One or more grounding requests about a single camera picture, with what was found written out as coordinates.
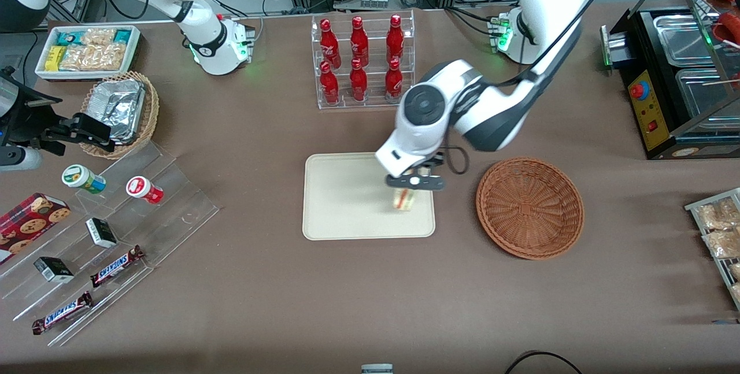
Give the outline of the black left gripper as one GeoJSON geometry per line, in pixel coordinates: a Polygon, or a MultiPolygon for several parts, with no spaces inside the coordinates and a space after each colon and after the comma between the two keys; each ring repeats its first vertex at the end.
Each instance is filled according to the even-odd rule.
{"type": "Polygon", "coordinates": [[[422,171],[423,169],[428,169],[428,171],[433,171],[435,168],[439,168],[439,166],[444,165],[446,162],[446,155],[444,153],[434,153],[430,158],[425,159],[424,161],[420,161],[418,164],[415,164],[412,166],[412,169],[415,169],[416,171],[422,171]]]}

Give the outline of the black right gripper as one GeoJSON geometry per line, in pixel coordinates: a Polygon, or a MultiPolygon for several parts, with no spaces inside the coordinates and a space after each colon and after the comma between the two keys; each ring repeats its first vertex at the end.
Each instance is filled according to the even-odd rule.
{"type": "Polygon", "coordinates": [[[14,68],[2,68],[2,145],[15,145],[64,155],[64,144],[86,144],[114,152],[110,127],[85,113],[75,113],[69,127],[52,105],[63,100],[37,92],[13,78],[14,68]]]}

